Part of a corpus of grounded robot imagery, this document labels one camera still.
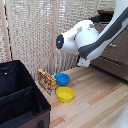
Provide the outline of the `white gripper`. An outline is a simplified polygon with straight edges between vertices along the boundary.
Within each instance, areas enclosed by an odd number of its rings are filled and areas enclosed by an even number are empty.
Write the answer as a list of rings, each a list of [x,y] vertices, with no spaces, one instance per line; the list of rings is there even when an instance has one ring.
[[[77,63],[77,66],[84,66],[84,67],[88,67],[90,64],[90,60],[86,60],[86,59],[83,59],[83,58],[79,58],[79,61]]]

